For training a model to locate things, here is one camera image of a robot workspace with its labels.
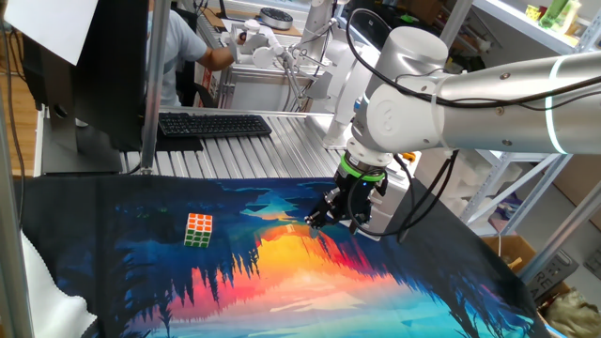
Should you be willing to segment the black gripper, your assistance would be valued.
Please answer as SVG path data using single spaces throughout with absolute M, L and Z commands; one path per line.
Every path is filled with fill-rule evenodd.
M 334 175 L 337 189 L 325 192 L 304 218 L 307 225 L 320 230 L 326 225 L 350 220 L 349 232 L 356 235 L 369 227 L 373 190 L 386 192 L 388 178 L 382 168 L 362 174 L 351 174 L 339 166 Z

